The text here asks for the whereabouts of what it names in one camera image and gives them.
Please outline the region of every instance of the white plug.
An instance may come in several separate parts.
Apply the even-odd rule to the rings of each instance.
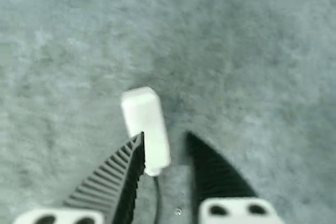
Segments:
[[[123,93],[121,107],[129,137],[144,132],[145,173],[158,176],[171,163],[160,98],[149,87]]]

